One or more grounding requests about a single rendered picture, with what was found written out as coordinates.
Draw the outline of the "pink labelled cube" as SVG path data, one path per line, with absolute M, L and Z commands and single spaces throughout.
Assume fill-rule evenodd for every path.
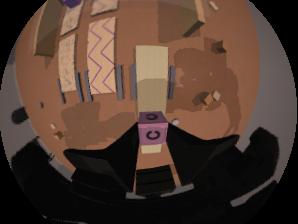
M 169 121 L 162 112 L 138 112 L 138 129 L 140 129 L 140 144 L 165 144 Z

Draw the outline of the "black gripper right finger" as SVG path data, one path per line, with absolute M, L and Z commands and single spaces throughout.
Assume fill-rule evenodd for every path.
M 212 160 L 212 157 L 227 151 L 231 145 L 237 144 L 239 135 L 223 136 L 216 140 L 204 140 L 192 133 L 178 129 L 170 124 L 165 143 L 172 155 L 174 168 L 182 185 L 193 184 L 192 179 Z

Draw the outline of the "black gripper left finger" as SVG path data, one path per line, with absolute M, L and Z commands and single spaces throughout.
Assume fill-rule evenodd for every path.
M 120 137 L 105 149 L 64 149 L 64 157 L 74 165 L 74 168 L 82 168 L 84 171 L 100 173 L 114 177 L 117 184 L 126 190 L 133 192 L 134 176 L 136 176 L 137 153 L 140 147 L 140 129 L 138 121 Z

